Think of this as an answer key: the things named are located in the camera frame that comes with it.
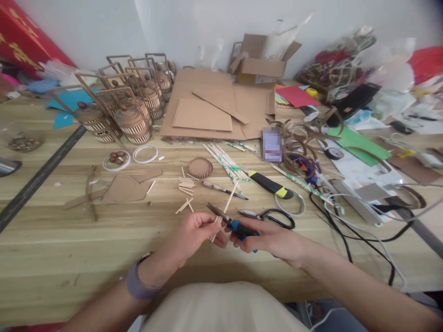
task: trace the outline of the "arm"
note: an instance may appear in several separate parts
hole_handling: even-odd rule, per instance
[[[443,320],[426,306],[363,272],[336,252],[275,224],[248,218],[239,222],[259,237],[231,241],[245,252],[264,250],[300,268],[324,287],[370,332],[442,331]]]
[[[214,243],[225,248],[227,238],[209,213],[188,215],[163,245],[138,268],[138,276],[147,287],[162,287],[177,269],[200,248],[203,241],[217,234]],[[72,317],[63,332],[126,332],[146,309],[149,301],[134,299],[126,287],[126,278],[87,304]]]

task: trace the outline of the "white ring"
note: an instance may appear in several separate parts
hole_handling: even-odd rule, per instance
[[[296,193],[295,191],[293,191],[292,189],[289,189],[289,188],[286,188],[286,189],[291,191],[291,192],[293,192],[294,196],[299,199],[299,202],[300,202],[300,205],[301,205],[300,206],[300,210],[297,213],[289,213],[288,211],[286,211],[284,208],[281,207],[280,202],[278,202],[277,195],[274,195],[275,196],[275,202],[277,203],[277,205],[280,208],[280,210],[283,210],[284,212],[286,212],[290,216],[293,216],[293,217],[301,216],[303,213],[305,213],[305,210],[306,210],[305,200],[303,199],[303,197],[299,193]]]
[[[121,165],[121,166],[119,166],[117,168],[108,168],[106,165],[107,165],[109,159],[111,159],[111,155],[107,156],[105,158],[105,160],[103,161],[103,165],[102,165],[103,168],[106,171],[108,171],[108,172],[118,172],[118,171],[121,171],[122,169],[126,168],[129,165],[129,163],[131,162],[131,155],[129,154],[129,152],[126,152],[126,151],[123,151],[123,150],[119,150],[117,152],[124,152],[125,156],[127,156],[128,159],[125,161],[125,163],[123,165]]]
[[[156,150],[156,154],[154,157],[152,157],[147,161],[139,161],[137,160],[137,154],[144,148],[154,148]],[[158,156],[158,149],[154,145],[143,145],[141,147],[138,147],[137,149],[135,149],[134,153],[132,154],[132,158],[134,159],[134,161],[139,164],[149,164],[151,161],[154,161],[157,158],[157,156]]]

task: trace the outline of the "right hand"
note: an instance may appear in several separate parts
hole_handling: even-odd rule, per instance
[[[264,250],[282,259],[292,267],[301,268],[306,254],[309,252],[308,247],[314,244],[306,237],[272,222],[245,217],[236,219],[243,226],[260,234],[260,236],[248,236],[241,242],[235,234],[231,233],[230,240],[234,242],[234,247],[240,247],[247,253],[253,250]]]

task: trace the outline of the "hand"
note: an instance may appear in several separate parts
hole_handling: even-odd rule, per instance
[[[234,247],[240,247],[244,252],[264,250],[282,259],[290,266],[301,268],[308,252],[308,247],[314,242],[300,234],[278,226],[272,222],[259,221],[251,218],[239,217],[237,220],[260,236],[248,236],[241,242],[235,234],[231,233]]]
[[[214,244],[226,248],[228,240],[226,235],[221,232],[225,223],[222,225],[214,223],[215,219],[216,216],[206,212],[188,214],[179,226],[168,235],[155,255],[172,262],[179,268],[184,266],[186,260],[212,235],[216,234]]]

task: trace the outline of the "blue pliers handle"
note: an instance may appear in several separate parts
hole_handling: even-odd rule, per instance
[[[248,236],[259,236],[257,232],[254,232],[249,228],[243,226],[237,219],[232,220],[231,225],[227,225],[227,227],[241,242],[243,242]]]

